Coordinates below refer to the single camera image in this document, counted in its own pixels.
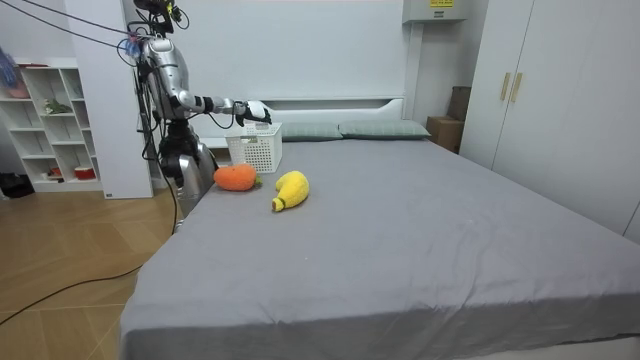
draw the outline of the yellow banana toy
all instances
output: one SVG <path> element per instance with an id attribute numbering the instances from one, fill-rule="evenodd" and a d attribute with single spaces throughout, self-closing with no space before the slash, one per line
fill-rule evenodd
<path id="1" fill-rule="evenodd" d="M 309 181 L 300 171 L 288 172 L 276 182 L 278 197 L 271 201 L 275 212 L 292 208 L 309 196 Z"/>

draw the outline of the pillow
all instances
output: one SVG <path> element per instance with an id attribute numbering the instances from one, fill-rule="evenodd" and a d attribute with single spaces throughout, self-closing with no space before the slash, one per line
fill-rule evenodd
<path id="1" fill-rule="evenodd" d="M 330 122 L 284 123 L 280 128 L 282 141 L 329 141 L 341 140 L 338 125 Z"/>
<path id="2" fill-rule="evenodd" d="M 416 140 L 429 136 L 425 128 L 411 120 L 351 120 L 338 129 L 345 139 Z"/>

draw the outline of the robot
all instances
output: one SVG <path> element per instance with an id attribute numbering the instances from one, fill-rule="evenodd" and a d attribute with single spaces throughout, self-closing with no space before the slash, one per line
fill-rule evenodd
<path id="1" fill-rule="evenodd" d="M 212 174 L 218 168 L 209 149 L 193 132 L 189 119 L 199 114 L 227 114 L 244 126 L 245 119 L 271 124 L 271 116 L 260 102 L 192 94 L 182 54 L 166 37 L 173 33 L 173 22 L 179 24 L 183 20 L 183 12 L 175 5 L 175 0 L 134 0 L 134 4 L 149 13 L 147 18 L 138 12 L 143 21 L 133 21 L 127 26 L 129 31 L 137 25 L 149 28 L 149 36 L 137 40 L 140 56 L 135 64 L 146 158 L 158 162 L 165 179 L 173 179 L 177 202 L 186 217 L 213 185 Z M 151 114 L 149 97 L 155 105 Z M 151 117 L 155 119 L 156 127 L 166 128 L 157 152 Z"/>

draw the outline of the carrot plush toy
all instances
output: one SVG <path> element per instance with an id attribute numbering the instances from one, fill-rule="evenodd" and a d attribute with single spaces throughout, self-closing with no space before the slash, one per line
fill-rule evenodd
<path id="1" fill-rule="evenodd" d="M 229 191 L 247 191 L 255 185 L 262 184 L 256 169 L 249 164 L 221 167 L 213 173 L 213 181 Z"/>

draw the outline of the gold cabinet handle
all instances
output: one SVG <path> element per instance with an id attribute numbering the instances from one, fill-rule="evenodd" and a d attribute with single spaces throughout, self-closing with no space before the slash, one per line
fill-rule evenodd
<path id="1" fill-rule="evenodd" d="M 513 91 L 511 92 L 511 102 L 516 102 L 518 97 L 518 90 L 520 90 L 520 83 L 522 82 L 522 73 L 516 75 L 516 82 L 513 85 Z"/>
<path id="2" fill-rule="evenodd" d="M 502 82 L 502 93 L 500 94 L 500 101 L 504 101 L 507 98 L 507 88 L 509 87 L 509 80 L 511 79 L 511 73 L 504 74 L 504 81 Z"/>

